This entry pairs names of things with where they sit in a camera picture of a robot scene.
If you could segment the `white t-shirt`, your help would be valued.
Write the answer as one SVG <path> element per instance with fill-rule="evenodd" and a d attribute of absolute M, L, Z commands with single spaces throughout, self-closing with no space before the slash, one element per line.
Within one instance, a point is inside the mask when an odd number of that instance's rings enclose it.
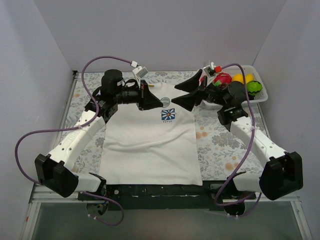
<path fill-rule="evenodd" d="M 165 82 L 150 91 L 160 100 L 185 94 Z M 119 105 L 106 124 L 98 173 L 110 185 L 202 185 L 194 114 L 172 102 L 143 111 Z"/>

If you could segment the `round brooch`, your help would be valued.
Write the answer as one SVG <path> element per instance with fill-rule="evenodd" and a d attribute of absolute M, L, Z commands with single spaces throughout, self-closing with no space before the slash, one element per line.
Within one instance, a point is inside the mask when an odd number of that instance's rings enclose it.
<path fill-rule="evenodd" d="M 171 104 L 171 100 L 168 97 L 163 97 L 160 101 L 163 108 L 167 108 Z"/>

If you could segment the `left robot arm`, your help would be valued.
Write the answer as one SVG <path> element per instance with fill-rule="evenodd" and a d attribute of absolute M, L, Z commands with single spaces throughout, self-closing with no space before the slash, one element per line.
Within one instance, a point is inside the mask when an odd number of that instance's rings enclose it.
<path fill-rule="evenodd" d="M 163 107 L 143 79 L 148 70 L 138 66 L 132 72 L 134 78 L 124 81 L 121 71 L 107 70 L 75 130 L 69 132 L 47 155 L 36 157 L 35 168 L 41 185 L 64 198 L 74 192 L 89 192 L 95 200 L 106 196 L 107 181 L 103 177 L 94 173 L 76 173 L 72 169 L 82 150 L 117 112 L 119 104 L 136 104 L 140 111 Z"/>

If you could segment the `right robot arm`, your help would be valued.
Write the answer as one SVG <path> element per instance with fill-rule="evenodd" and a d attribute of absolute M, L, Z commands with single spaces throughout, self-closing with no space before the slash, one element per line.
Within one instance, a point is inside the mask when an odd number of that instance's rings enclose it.
<path fill-rule="evenodd" d="M 277 200 L 303 188 L 302 157 L 297 152 L 288 152 L 276 145 L 263 132 L 256 128 L 254 115 L 248 114 L 242 107 L 247 100 L 246 85 L 232 81 L 225 86 L 208 84 L 208 77 L 202 78 L 199 70 L 190 79 L 175 85 L 175 89 L 186 92 L 185 95 L 171 101 L 180 107 L 192 111 L 202 101 L 221 105 L 217 116 L 220 124 L 235 135 L 244 144 L 247 152 L 253 153 L 263 166 L 261 174 L 239 172 L 239 166 L 217 190 L 215 198 L 226 192 L 237 199 L 244 192 L 261 193 L 269 200 Z"/>

